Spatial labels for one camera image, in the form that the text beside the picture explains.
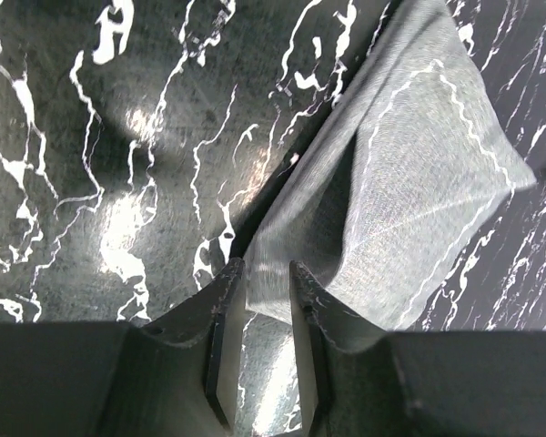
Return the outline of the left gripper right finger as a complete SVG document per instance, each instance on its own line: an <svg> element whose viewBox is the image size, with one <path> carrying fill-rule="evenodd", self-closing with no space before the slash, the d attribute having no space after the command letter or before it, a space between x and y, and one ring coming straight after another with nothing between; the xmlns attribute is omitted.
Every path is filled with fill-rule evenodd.
<svg viewBox="0 0 546 437"><path fill-rule="evenodd" d="M387 331L292 262L307 436L546 436L546 331Z"/></svg>

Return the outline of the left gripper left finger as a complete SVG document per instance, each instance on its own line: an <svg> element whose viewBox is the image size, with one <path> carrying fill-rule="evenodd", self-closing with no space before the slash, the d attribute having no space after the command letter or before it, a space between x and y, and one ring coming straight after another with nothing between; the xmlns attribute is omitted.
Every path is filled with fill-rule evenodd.
<svg viewBox="0 0 546 437"><path fill-rule="evenodd" d="M241 259L143 327L0 323L0 436L229 436L245 317Z"/></svg>

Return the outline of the grey stitched cloth napkin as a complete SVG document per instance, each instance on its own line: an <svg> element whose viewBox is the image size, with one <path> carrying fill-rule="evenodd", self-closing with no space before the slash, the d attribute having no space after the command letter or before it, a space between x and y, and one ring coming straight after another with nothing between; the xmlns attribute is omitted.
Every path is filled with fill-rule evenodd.
<svg viewBox="0 0 546 437"><path fill-rule="evenodd" d="M289 264L405 329L510 194L536 178L506 138L442 1L404 1L247 253L248 306L290 321Z"/></svg>

